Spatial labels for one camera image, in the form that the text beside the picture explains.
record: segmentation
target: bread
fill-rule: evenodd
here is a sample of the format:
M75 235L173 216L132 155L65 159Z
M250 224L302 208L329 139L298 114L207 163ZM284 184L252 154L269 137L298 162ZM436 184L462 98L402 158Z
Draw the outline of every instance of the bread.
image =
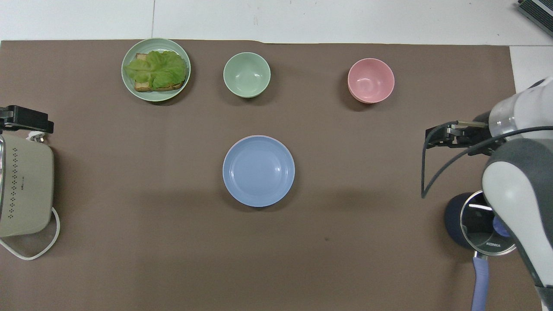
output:
M137 53L137 59L142 59L142 60L146 60L146 55L147 54L142 54L142 53ZM137 91L137 92L151 92L151 91L156 91L156 92L163 92L163 91L172 91L172 90L178 90L182 87L184 81L179 83L179 84L174 84L174 85L168 85L166 87L159 87L157 89L152 89L150 87L150 83L149 82L134 82L134 89Z

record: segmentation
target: black clamp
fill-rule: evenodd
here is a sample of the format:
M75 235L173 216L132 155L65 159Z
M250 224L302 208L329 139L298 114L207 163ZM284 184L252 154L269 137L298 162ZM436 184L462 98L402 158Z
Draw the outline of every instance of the black clamp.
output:
M433 147L468 148L492 136L487 124L476 121L459 122L457 125L442 127L435 131L431 137L428 137L435 128L436 127L432 127L426 130L425 137L428 139L426 149ZM498 139L489 146L482 147L468 155L485 154L491 156L504 142L504 139Z
M15 105L0 107L0 133L19 129L52 134L54 123L48 121L47 113Z

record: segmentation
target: white cable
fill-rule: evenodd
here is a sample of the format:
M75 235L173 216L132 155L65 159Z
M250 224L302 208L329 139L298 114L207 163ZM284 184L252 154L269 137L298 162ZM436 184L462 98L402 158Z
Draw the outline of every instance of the white cable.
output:
M54 238L52 239L52 242L50 242L50 244L48 244L48 246L44 250L42 250L40 253L36 254L33 257L25 257L25 256L21 255L20 253L16 252L13 248L6 245L6 243L4 243L4 241L2 241L1 239L0 239L0 245L4 246L6 248L6 250L8 250L10 253L16 255L18 258L23 259L23 260L33 260L33 259L37 259L38 257L42 256L47 250L49 250L52 247L52 245L54 245L54 243L58 239L58 236L60 235L60 218L58 216L58 213L54 209L54 207L52 207L52 212L54 213L54 217L56 218L56 234L54 235Z

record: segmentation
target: bowl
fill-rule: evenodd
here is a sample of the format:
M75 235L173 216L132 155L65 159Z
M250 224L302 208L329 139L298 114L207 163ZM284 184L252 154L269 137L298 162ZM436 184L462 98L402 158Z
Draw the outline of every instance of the bowl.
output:
M271 69L256 53L242 52L231 57L223 70L225 85L235 95L256 97L269 85Z
M127 75L124 67L128 65L133 59L135 59L137 53L147 54L151 51L158 51L161 53L163 51L173 51L184 60L184 63L186 64L186 78L184 79L184 83L182 84L182 87L180 89L163 92L138 92L134 89L134 80ZM152 102L168 100L180 93L190 80L190 72L191 67L188 54L179 44L169 39L163 38L152 38L140 41L125 54L125 57L123 58L123 63L121 63L121 78L123 78L123 83L129 90L129 92L142 100Z
M394 73L383 61L365 58L351 66L347 75L349 92L362 103L383 101L394 90Z

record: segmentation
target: pink bowl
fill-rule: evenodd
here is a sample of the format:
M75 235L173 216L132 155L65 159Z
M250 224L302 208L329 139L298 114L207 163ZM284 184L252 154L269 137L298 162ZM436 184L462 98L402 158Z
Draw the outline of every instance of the pink bowl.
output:
M364 103L383 101L394 90L394 73L376 58L362 59L351 66L347 87L356 100Z

